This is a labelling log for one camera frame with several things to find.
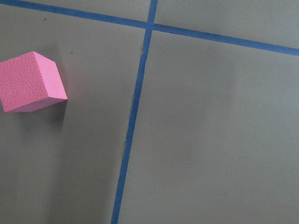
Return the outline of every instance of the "blue tape line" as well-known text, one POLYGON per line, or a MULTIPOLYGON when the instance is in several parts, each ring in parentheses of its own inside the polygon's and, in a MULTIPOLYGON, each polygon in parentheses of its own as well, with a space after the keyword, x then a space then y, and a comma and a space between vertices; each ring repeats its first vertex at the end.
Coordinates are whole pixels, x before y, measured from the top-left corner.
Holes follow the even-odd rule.
POLYGON ((262 42, 256 42, 256 41, 249 41, 249 40, 234 38, 234 37, 230 37, 230 36, 209 34, 209 33, 204 33, 204 32, 200 32, 200 31, 177 28, 177 27, 169 27, 169 26, 160 25, 160 24, 154 24, 153 30, 171 33, 171 34, 183 35, 183 36, 190 36, 190 37, 195 37, 195 38, 200 38, 200 39, 205 39, 205 40, 210 40, 210 41, 230 43, 230 44, 240 45, 240 46, 245 46, 245 47, 250 47, 250 48, 274 51, 274 52, 279 52, 279 53, 288 54, 288 55, 299 56, 299 49, 282 47, 282 46, 278 46, 278 45, 274 45, 274 44, 268 44, 268 43, 262 43, 262 42))
POLYGON ((127 132, 127 137, 126 137, 125 153, 124 153, 124 156, 121 161, 121 170, 120 170, 120 176, 118 179, 118 185, 117 185, 117 190, 116 190, 111 224, 118 223, 118 217, 119 217, 119 213, 120 213, 120 209, 121 209, 122 193, 123 193, 126 175, 127 175, 128 162, 129 162, 129 158, 130 158, 130 151, 131 151, 132 140, 133 140, 133 135, 134 135, 140 94, 141 94, 141 89, 142 89, 145 64, 146 64, 146 60, 148 58, 148 53, 149 53, 149 48, 150 48, 150 39, 151 39, 151 34, 152 34, 153 26, 154 26, 156 8, 157 8, 157 0, 151 0, 150 7, 149 7, 148 21, 147 21, 144 39, 143 39, 143 54, 142 54, 142 56, 140 58, 140 62, 139 62, 138 75, 137 75, 137 80, 136 80, 136 84, 135 84, 134 98, 133 98, 133 102, 132 102, 131 115, 130 115, 130 119, 129 119, 128 132, 127 132))
POLYGON ((9 5, 9 6, 17 6, 17 7, 22 7, 22 8, 29 8, 29 9, 63 14, 63 15, 70 15, 70 16, 75 16, 75 17, 80 17, 80 18, 85 18, 85 19, 90 19, 90 20, 110 22, 110 23, 115 23, 115 24, 127 25, 127 26, 131 26, 131 27, 138 27, 138 28, 146 27, 146 22, 142 22, 142 21, 130 20, 130 19, 125 19, 125 18, 116 17, 116 16, 110 16, 110 15, 84 12, 84 11, 69 9, 69 8, 48 6, 48 5, 26 2, 26 1, 0 0, 0 4, 9 5))

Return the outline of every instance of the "gray floor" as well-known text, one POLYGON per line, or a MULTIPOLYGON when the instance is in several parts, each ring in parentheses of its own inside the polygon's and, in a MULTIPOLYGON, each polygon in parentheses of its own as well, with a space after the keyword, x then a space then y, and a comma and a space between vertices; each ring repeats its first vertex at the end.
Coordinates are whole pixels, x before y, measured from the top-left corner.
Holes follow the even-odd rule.
MULTIPOLYGON (((150 5, 32 2, 141 21, 150 5)), ((298 9, 159 0, 155 23, 299 48, 298 9)), ((68 95, 0 111, 0 223, 110 223, 144 29, 0 5, 0 30, 0 62, 35 50, 68 95)), ((298 61, 153 32, 118 223, 297 223, 298 61)))
POLYGON ((298 70, 154 32, 119 223, 297 223, 298 70))

